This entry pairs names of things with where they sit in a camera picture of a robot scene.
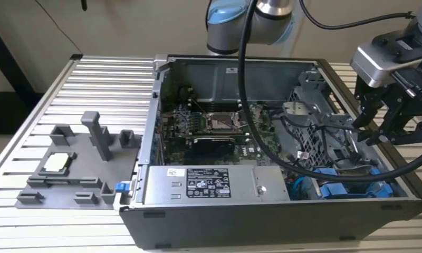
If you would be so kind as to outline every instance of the power supply label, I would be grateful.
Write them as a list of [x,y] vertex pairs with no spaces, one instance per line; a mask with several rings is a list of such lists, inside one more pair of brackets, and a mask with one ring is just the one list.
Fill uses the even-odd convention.
[[188,198],[231,198],[228,169],[187,169]]

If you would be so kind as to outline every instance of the white component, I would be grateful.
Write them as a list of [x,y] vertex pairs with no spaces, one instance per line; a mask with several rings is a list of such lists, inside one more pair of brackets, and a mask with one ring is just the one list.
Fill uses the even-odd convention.
[[167,176],[168,177],[184,177],[186,169],[168,168]]
[[307,160],[310,158],[308,152],[296,151],[296,158],[300,160]]
[[44,165],[45,171],[59,172],[69,160],[69,154],[67,153],[55,153],[51,154]]

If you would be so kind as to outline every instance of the slotted aluminum surface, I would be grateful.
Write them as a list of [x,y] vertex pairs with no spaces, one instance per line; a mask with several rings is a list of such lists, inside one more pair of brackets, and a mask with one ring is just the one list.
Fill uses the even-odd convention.
[[[347,64],[333,64],[333,68],[353,91],[353,69]],[[80,115],[85,110],[96,110],[101,114],[100,123],[111,132],[132,129],[141,134],[151,85],[151,59],[84,57],[69,62],[24,124],[26,127],[0,156],[0,252],[141,252],[115,211],[22,210],[13,205],[51,144],[48,134],[53,125],[68,123],[75,132],[85,132]],[[399,151],[410,161],[422,153],[422,144],[399,147]],[[417,173],[422,179],[422,167]],[[387,224],[361,242],[190,249],[190,252],[422,253],[422,214],[410,221]]]

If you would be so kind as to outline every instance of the blue connector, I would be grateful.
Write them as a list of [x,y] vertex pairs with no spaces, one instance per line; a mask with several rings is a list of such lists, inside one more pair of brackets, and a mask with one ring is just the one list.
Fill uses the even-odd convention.
[[129,183],[116,183],[115,184],[115,192],[129,193]]

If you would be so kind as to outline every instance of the power cord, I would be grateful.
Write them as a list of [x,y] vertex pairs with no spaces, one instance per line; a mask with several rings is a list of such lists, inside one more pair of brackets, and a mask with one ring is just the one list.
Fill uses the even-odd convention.
[[68,38],[68,40],[72,42],[73,46],[76,47],[76,49],[79,50],[79,52],[83,54],[81,49],[77,47],[77,45],[75,44],[75,42],[72,41],[71,37],[65,34],[65,32],[63,31],[63,29],[59,27],[53,17],[51,16],[51,14],[48,13],[47,9],[43,7],[41,3],[39,2],[39,0],[34,0],[34,2],[37,3],[37,5],[41,7],[41,9],[44,10],[47,16],[49,17],[49,19],[52,20],[53,24],[56,25],[57,30],[64,34],[65,38]]
[[208,31],[208,16],[210,16],[210,7],[211,7],[212,0],[208,2],[208,6],[206,7],[206,14],[204,14],[204,26],[206,30]]
[[[247,94],[246,94],[246,61],[244,60],[246,60],[246,51],[247,51],[247,41],[250,37],[250,27],[252,25],[252,17],[254,17],[255,8],[256,8],[256,2],[258,2],[256,0],[250,0],[247,14],[246,14],[244,23],[243,23],[242,37],[240,37],[240,42],[239,42],[239,56],[238,56],[238,88],[239,88],[242,109],[246,115],[251,115],[251,114],[250,114],[250,107],[248,107]],[[302,174],[306,177],[316,178],[316,179],[331,181],[331,182],[377,182],[377,181],[383,181],[387,179],[397,178],[422,166],[422,155],[421,155],[415,160],[413,160],[403,167],[399,167],[393,171],[389,171],[377,175],[335,176],[335,175],[312,172],[310,170],[292,166],[291,164],[284,162],[270,151],[268,147],[263,143],[262,137],[256,130],[252,117],[247,116],[246,120],[247,120],[247,125],[248,125],[251,135],[254,137],[254,140],[256,141],[258,146],[264,152],[264,154],[267,155],[267,157],[286,170],[291,170],[292,172]]]
[[365,25],[365,24],[369,24],[369,23],[373,23],[373,22],[378,22],[378,21],[382,21],[382,20],[389,20],[391,18],[405,17],[406,19],[411,19],[411,18],[415,17],[413,12],[402,12],[402,13],[387,14],[387,15],[383,15],[383,16],[379,16],[379,17],[373,17],[373,18],[369,18],[366,20],[361,20],[361,21],[357,21],[357,22],[353,22],[353,23],[349,23],[349,24],[345,24],[345,25],[325,25],[319,21],[316,21],[314,19],[314,17],[311,16],[311,14],[310,14],[310,12],[308,12],[308,10],[306,8],[303,0],[299,0],[299,5],[300,5],[303,13],[304,13],[306,17],[308,18],[308,20],[311,21],[311,23],[316,27],[319,27],[322,29],[326,29],[326,30],[341,30],[341,29],[351,28],[351,27],[355,27],[355,26],[359,26],[359,25]]

